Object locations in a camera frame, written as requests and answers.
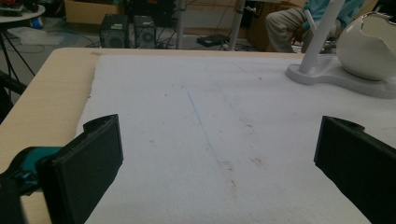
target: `light blue shirt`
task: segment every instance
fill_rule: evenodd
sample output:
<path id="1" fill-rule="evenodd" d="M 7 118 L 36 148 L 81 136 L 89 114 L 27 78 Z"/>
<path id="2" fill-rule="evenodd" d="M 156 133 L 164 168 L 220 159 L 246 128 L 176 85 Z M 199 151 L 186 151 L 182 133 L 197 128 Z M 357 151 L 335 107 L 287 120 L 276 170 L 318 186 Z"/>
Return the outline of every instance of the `light blue shirt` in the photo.
<path id="1" fill-rule="evenodd" d="M 350 19 L 361 10 L 361 5 L 363 5 L 365 0 L 346 0 L 340 14 L 338 14 L 337 19 L 342 23 L 343 28 L 345 28 L 349 23 Z M 308 0 L 303 10 L 309 10 L 314 21 L 320 21 L 323 17 L 326 7 L 329 5 L 329 0 Z M 303 23 L 305 30 L 309 30 L 310 25 L 308 21 Z"/>

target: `person's leg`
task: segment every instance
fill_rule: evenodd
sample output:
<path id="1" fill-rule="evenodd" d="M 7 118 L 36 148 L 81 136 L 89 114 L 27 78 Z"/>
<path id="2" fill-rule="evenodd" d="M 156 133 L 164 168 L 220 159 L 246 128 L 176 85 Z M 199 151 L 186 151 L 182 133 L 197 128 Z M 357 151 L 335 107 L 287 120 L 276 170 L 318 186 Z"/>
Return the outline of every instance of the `person's leg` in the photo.
<path id="1" fill-rule="evenodd" d="M 327 38 L 330 37 L 337 37 L 341 34 L 342 32 L 342 24 L 339 20 L 336 20 L 334 23 L 334 26 L 332 27 L 332 29 L 329 32 L 329 35 L 327 36 Z M 314 33 L 312 32 L 311 29 L 309 29 L 308 31 L 306 31 L 303 35 L 303 47 L 301 48 L 301 52 L 302 53 L 306 53 L 306 50 L 308 49 L 309 43 L 311 43 L 312 38 L 314 37 Z"/>
<path id="2" fill-rule="evenodd" d="M 291 8 L 268 14 L 265 25 L 271 45 L 276 52 L 293 52 L 289 32 L 300 28 L 306 17 L 300 8 Z"/>

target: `white foam sheet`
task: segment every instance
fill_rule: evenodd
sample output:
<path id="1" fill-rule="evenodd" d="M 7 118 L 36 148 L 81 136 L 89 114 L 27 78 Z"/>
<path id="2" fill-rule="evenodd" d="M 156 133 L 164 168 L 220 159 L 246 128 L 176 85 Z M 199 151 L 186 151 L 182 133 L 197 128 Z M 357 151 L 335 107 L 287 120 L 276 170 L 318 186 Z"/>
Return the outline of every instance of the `white foam sheet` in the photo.
<path id="1" fill-rule="evenodd" d="M 124 162 L 88 223 L 369 223 L 315 166 L 320 122 L 396 146 L 395 101 L 295 83 L 299 62 L 101 56 L 78 133 L 119 114 Z"/>

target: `lamp base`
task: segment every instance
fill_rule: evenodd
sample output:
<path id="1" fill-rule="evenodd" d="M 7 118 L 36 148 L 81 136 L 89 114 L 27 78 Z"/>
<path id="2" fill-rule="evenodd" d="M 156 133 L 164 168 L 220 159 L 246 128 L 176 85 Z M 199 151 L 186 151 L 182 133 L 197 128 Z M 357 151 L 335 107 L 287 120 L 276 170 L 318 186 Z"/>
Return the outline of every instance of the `lamp base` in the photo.
<path id="1" fill-rule="evenodd" d="M 375 81 L 354 76 L 342 68 L 335 55 L 319 55 L 317 65 L 308 74 L 301 73 L 299 68 L 299 64 L 291 64 L 286 76 L 305 85 L 328 83 L 377 98 L 396 98 L 395 79 Z"/>

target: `electronic device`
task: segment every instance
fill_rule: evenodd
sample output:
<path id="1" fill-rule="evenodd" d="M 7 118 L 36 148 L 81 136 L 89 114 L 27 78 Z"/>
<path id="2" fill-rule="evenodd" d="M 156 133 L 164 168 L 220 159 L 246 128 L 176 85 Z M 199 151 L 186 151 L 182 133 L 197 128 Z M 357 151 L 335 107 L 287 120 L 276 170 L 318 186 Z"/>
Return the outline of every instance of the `electronic device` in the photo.
<path id="1" fill-rule="evenodd" d="M 128 14 L 150 16 L 158 27 L 173 27 L 175 7 L 175 0 L 131 0 Z"/>
<path id="2" fill-rule="evenodd" d="M 207 48 L 213 47 L 216 45 L 225 44 L 230 41 L 230 37 L 225 35 L 208 35 L 205 37 L 197 38 L 197 43 L 201 44 Z"/>
<path id="3" fill-rule="evenodd" d="M 129 49 L 128 16 L 120 14 L 106 14 L 99 31 L 102 48 Z"/>
<path id="4" fill-rule="evenodd" d="M 134 46 L 137 49 L 155 49 L 156 30 L 150 16 L 134 16 Z"/>

